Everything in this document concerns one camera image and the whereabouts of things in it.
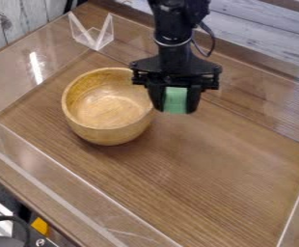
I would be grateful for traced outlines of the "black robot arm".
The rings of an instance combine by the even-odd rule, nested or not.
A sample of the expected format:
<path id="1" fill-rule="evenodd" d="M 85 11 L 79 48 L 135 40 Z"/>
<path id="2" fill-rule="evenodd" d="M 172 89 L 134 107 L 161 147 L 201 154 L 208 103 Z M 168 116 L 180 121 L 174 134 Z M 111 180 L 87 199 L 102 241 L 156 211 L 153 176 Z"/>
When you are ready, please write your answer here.
<path id="1" fill-rule="evenodd" d="M 192 114 L 201 93 L 218 89 L 222 68 L 204 57 L 214 48 L 214 36 L 204 24 L 209 0 L 148 0 L 154 17 L 153 41 L 158 53 L 130 62 L 131 83 L 146 89 L 153 107 L 161 112 Z"/>

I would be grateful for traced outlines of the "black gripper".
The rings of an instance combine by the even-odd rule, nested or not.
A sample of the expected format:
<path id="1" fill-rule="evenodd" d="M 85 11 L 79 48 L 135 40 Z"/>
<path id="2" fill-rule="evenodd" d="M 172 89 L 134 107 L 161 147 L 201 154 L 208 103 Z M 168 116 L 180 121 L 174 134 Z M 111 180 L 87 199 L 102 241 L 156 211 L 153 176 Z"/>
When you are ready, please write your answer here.
<path id="1" fill-rule="evenodd" d="M 158 111 L 164 111 L 165 87 L 188 88 L 188 114 L 197 110 L 202 91 L 218 89 L 221 67 L 193 54 L 192 43 L 192 38 L 172 43 L 154 39 L 158 53 L 129 64 L 130 81 L 134 85 L 146 87 L 152 104 Z"/>

